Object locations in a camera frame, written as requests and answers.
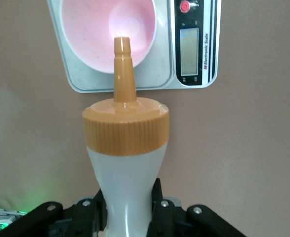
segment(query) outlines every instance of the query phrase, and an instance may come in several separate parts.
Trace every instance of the orange bottle cap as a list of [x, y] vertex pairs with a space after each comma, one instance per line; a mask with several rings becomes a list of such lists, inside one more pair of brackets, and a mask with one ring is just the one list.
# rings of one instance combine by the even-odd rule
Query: orange bottle cap
[[168, 108], [136, 97], [130, 39], [115, 38], [114, 52], [114, 98], [83, 111], [86, 144], [96, 152], [114, 156], [151, 152], [168, 141]]

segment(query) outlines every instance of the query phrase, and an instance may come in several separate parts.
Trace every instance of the black bracket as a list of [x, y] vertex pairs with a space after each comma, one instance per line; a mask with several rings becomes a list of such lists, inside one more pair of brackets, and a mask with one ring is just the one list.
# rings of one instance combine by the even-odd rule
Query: black bracket
[[[215, 212], [203, 205], [184, 211], [162, 195], [160, 179], [152, 189], [152, 221], [147, 237], [245, 237]], [[91, 237], [107, 223], [106, 204], [99, 190], [93, 199], [83, 199], [63, 210], [47, 202], [0, 231], [0, 237]]]

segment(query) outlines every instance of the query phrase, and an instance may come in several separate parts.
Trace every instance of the red power button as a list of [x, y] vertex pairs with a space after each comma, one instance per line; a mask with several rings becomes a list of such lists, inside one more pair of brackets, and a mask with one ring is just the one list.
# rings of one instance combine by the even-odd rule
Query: red power button
[[190, 11], [190, 3], [188, 1], [182, 1], [180, 3], [180, 11], [183, 13], [187, 13]]

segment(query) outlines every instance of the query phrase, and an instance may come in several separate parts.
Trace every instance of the scale platform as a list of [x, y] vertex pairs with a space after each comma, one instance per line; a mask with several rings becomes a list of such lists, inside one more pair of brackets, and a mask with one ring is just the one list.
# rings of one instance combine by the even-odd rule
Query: scale platform
[[[61, 24], [62, 1], [47, 0], [70, 86], [80, 93], [113, 91], [114, 75], [90, 68], [69, 46]], [[221, 0], [153, 0], [153, 3], [156, 36], [146, 58], [134, 68], [136, 89], [211, 85], [218, 73]]]

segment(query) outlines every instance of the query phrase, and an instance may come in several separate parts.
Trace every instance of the metal screw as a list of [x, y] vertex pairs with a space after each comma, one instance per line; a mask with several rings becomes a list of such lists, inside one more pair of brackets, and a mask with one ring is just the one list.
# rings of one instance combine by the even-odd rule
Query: metal screw
[[86, 200], [82, 203], [83, 206], [89, 206], [90, 205], [90, 201]]
[[201, 214], [201, 213], [202, 213], [202, 209], [196, 206], [196, 207], [193, 209], [193, 212], [194, 212], [195, 214]]
[[163, 200], [163, 201], [161, 201], [160, 205], [162, 207], [167, 207], [167, 206], [169, 206], [169, 203], [167, 201]]
[[47, 208], [47, 210], [48, 210], [48, 211], [53, 211], [55, 208], [56, 208], [56, 206], [55, 206], [54, 204], [51, 204], [51, 205]]

